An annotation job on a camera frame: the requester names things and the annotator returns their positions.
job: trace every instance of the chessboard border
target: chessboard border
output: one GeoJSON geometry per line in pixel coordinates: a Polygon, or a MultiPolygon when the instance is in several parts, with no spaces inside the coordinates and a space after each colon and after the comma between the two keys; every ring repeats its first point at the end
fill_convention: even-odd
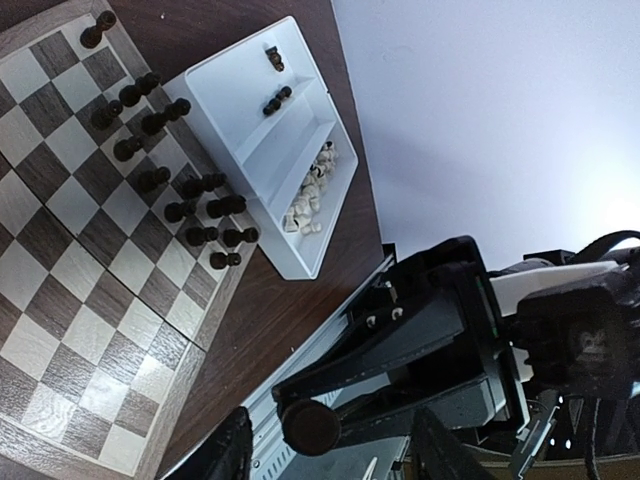
{"type": "Polygon", "coordinates": [[[155,477],[182,407],[206,354],[189,343],[175,371],[168,395],[149,432],[146,447],[133,476],[85,460],[0,418],[0,455],[27,468],[64,480],[151,480],[155,477]]]}
{"type": "MultiPolygon", "coordinates": [[[[0,62],[52,30],[87,14],[97,18],[104,10],[113,10],[113,7],[106,0],[68,0],[4,32],[0,32],[0,62]]],[[[105,35],[128,72],[134,78],[150,71],[149,65],[122,26],[122,22],[118,21],[113,28],[105,32],[105,35]]],[[[165,105],[170,103],[168,95],[162,88],[155,89],[151,95],[147,96],[147,100],[156,111],[162,110],[165,105]]],[[[198,170],[218,171],[213,160],[183,118],[180,118],[177,122],[170,122],[167,128],[198,170]]],[[[218,189],[217,193],[220,196],[225,196],[233,192],[223,187],[218,189]]],[[[243,230],[248,227],[255,227],[255,222],[248,212],[234,215],[233,220],[243,230]]],[[[242,256],[242,263],[226,272],[198,331],[193,338],[189,339],[205,352],[209,351],[213,343],[233,294],[256,247],[257,244],[242,243],[240,245],[237,252],[242,256]]]]}

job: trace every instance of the white tray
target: white tray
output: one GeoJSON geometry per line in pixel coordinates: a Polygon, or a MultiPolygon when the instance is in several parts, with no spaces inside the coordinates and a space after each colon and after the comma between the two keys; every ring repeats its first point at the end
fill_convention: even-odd
{"type": "Polygon", "coordinates": [[[293,17],[287,17],[189,68],[164,86],[191,101],[185,117],[200,142],[247,198],[260,247],[287,280],[315,279],[358,165],[351,140],[293,17]],[[265,50],[277,47],[277,72],[265,50]],[[270,117],[263,107],[285,85],[291,98],[270,117]],[[339,154],[313,221],[319,234],[285,233],[282,220],[322,145],[339,154]]]}

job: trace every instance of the wooden chessboard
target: wooden chessboard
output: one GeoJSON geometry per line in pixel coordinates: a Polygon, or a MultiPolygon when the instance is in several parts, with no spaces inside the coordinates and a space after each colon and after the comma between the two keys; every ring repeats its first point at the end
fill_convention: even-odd
{"type": "Polygon", "coordinates": [[[96,109],[149,71],[111,8],[72,0],[0,34],[0,454],[55,478],[153,478],[191,383],[255,244],[191,247],[193,226],[245,229],[248,214],[168,223],[189,178],[217,171],[180,119],[127,162],[161,88],[107,129],[96,109]],[[166,166],[151,193],[138,176],[166,166]],[[212,252],[239,267],[214,270],[212,252]]]}

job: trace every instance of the dark square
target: dark square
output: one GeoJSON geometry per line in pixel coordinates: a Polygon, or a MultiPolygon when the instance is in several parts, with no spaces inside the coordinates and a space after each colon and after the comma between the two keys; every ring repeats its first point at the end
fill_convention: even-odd
{"type": "Polygon", "coordinates": [[[38,382],[2,357],[0,378],[0,413],[21,421],[38,382]]]}
{"type": "Polygon", "coordinates": [[[196,266],[191,270],[189,278],[187,278],[182,290],[184,290],[184,293],[196,302],[200,308],[206,310],[211,295],[213,295],[216,289],[216,285],[217,282],[214,278],[207,273],[202,265],[196,262],[196,266]]]}
{"type": "Polygon", "coordinates": [[[101,370],[129,385],[138,373],[145,352],[135,343],[116,332],[98,364],[101,370]]]}
{"type": "Polygon", "coordinates": [[[200,245],[199,247],[193,247],[189,245],[189,242],[187,242],[187,230],[189,230],[190,228],[204,228],[204,225],[200,220],[198,220],[198,217],[196,217],[195,215],[187,217],[185,218],[184,222],[182,222],[182,225],[180,225],[180,230],[178,230],[178,233],[176,233],[176,239],[182,244],[184,248],[187,249],[187,251],[193,256],[193,258],[197,260],[198,258],[200,258],[202,250],[204,250],[204,245],[200,245]]]}
{"type": "Polygon", "coordinates": [[[171,186],[176,192],[178,192],[178,195],[180,195],[183,200],[187,199],[184,197],[184,195],[182,195],[182,186],[184,185],[184,182],[186,182],[190,178],[200,178],[200,175],[197,174],[191,164],[187,163],[184,167],[182,167],[182,170],[180,170],[178,175],[176,175],[171,182],[171,186]]]}
{"type": "Polygon", "coordinates": [[[155,267],[140,291],[140,300],[163,318],[169,314],[180,290],[162,271],[155,267]]]}
{"type": "Polygon", "coordinates": [[[7,341],[13,327],[18,323],[18,319],[22,312],[18,307],[9,301],[4,295],[0,294],[0,350],[2,345],[7,341]]]}
{"type": "Polygon", "coordinates": [[[20,106],[44,138],[73,115],[69,105],[51,82],[31,94],[20,106]]]}
{"type": "Polygon", "coordinates": [[[73,293],[49,275],[42,282],[25,313],[51,335],[62,340],[81,306],[82,302],[73,293]]]}
{"type": "Polygon", "coordinates": [[[171,232],[151,211],[147,212],[131,235],[131,241],[153,263],[157,263],[160,260],[172,238],[171,232]]]}
{"type": "Polygon", "coordinates": [[[76,408],[62,444],[92,458],[98,458],[107,441],[111,424],[82,407],[76,408]]]}
{"type": "Polygon", "coordinates": [[[227,245],[222,241],[222,235],[224,235],[225,230],[238,230],[238,227],[236,226],[235,223],[233,223],[233,220],[231,220],[229,217],[224,217],[222,219],[222,221],[218,224],[218,230],[220,232],[220,238],[219,238],[219,242],[220,245],[222,245],[222,247],[229,253],[234,252],[236,248],[230,248],[227,247],[227,245]]]}
{"type": "Polygon", "coordinates": [[[104,204],[118,185],[124,181],[120,172],[100,149],[93,152],[73,176],[98,202],[98,205],[104,204]]]}
{"type": "Polygon", "coordinates": [[[162,195],[162,192],[164,192],[167,186],[169,186],[168,183],[164,183],[162,185],[159,185],[158,188],[150,192],[140,191],[140,187],[138,186],[138,179],[140,178],[140,175],[144,172],[155,170],[156,168],[158,167],[149,159],[149,157],[144,157],[142,161],[138,164],[138,166],[134,168],[133,171],[127,177],[127,182],[129,182],[129,185],[131,185],[131,188],[133,188],[133,190],[140,196],[140,198],[144,201],[144,203],[146,203],[147,206],[149,207],[152,207],[153,204],[156,203],[156,200],[160,198],[160,195],[162,195]]]}
{"type": "Polygon", "coordinates": [[[20,162],[16,172],[42,203],[69,178],[68,170],[44,142],[20,162]]]}
{"type": "Polygon", "coordinates": [[[11,235],[11,232],[9,232],[9,230],[4,228],[4,225],[2,225],[2,223],[0,223],[0,257],[7,250],[7,248],[9,248],[11,242],[13,242],[13,235],[11,235]]]}
{"type": "Polygon", "coordinates": [[[0,152],[0,180],[11,171],[11,165],[7,161],[6,157],[0,152]]]}
{"type": "Polygon", "coordinates": [[[31,53],[52,80],[80,61],[62,32],[36,43],[31,47],[31,53]]]}
{"type": "Polygon", "coordinates": [[[22,229],[17,240],[44,268],[51,270],[73,237],[49,210],[41,207],[22,229]]]}
{"type": "Polygon", "coordinates": [[[167,131],[163,128],[159,133],[152,135],[151,137],[147,136],[142,131],[142,119],[147,115],[151,115],[153,112],[149,107],[144,107],[135,116],[127,122],[127,128],[131,131],[131,133],[135,136],[142,137],[144,142],[144,151],[149,153],[151,150],[156,148],[156,145],[160,143],[160,141],[167,136],[167,131]]]}
{"type": "Polygon", "coordinates": [[[180,364],[180,359],[188,343],[189,341],[176,329],[164,322],[149,347],[149,355],[171,370],[175,370],[180,364]]]}
{"type": "Polygon", "coordinates": [[[129,390],[120,412],[118,412],[115,424],[136,435],[146,437],[158,407],[159,405],[153,400],[135,390],[129,390]]]}
{"type": "Polygon", "coordinates": [[[114,135],[120,127],[122,127],[122,120],[120,118],[115,118],[113,123],[109,125],[105,130],[98,130],[93,126],[91,122],[91,116],[96,112],[99,108],[103,108],[107,105],[107,99],[104,95],[100,95],[93,100],[91,100],[87,105],[82,107],[78,113],[76,113],[76,117],[78,117],[78,121],[87,131],[89,136],[93,138],[93,141],[98,144],[98,146],[102,145],[106,142],[112,135],[114,135]]]}
{"type": "Polygon", "coordinates": [[[78,403],[95,371],[95,365],[61,343],[41,381],[67,400],[78,403]]]}
{"type": "Polygon", "coordinates": [[[9,110],[16,106],[16,101],[13,99],[7,87],[0,80],[0,118],[4,117],[9,110]]]}
{"type": "Polygon", "coordinates": [[[85,304],[112,327],[118,328],[131,302],[133,293],[116,277],[104,272],[85,304]]]}
{"type": "Polygon", "coordinates": [[[100,90],[107,90],[122,80],[126,73],[120,66],[109,47],[103,48],[82,61],[89,75],[95,80],[100,90]]]}
{"type": "Polygon", "coordinates": [[[109,267],[127,241],[127,235],[100,209],[78,236],[80,244],[109,267]]]}

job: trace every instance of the dark wood surface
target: dark wood surface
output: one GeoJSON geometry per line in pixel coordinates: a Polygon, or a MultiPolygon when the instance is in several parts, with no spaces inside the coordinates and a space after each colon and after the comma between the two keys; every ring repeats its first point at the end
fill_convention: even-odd
{"type": "MultiPolygon", "coordinates": [[[[59,0],[3,0],[0,31],[59,0]]],[[[360,157],[318,280],[285,282],[257,250],[236,291],[163,459],[170,468],[242,402],[382,261],[369,172],[330,0],[111,0],[150,67],[171,79],[293,15],[360,157]]],[[[0,462],[0,474],[9,468],[0,462]]]]}

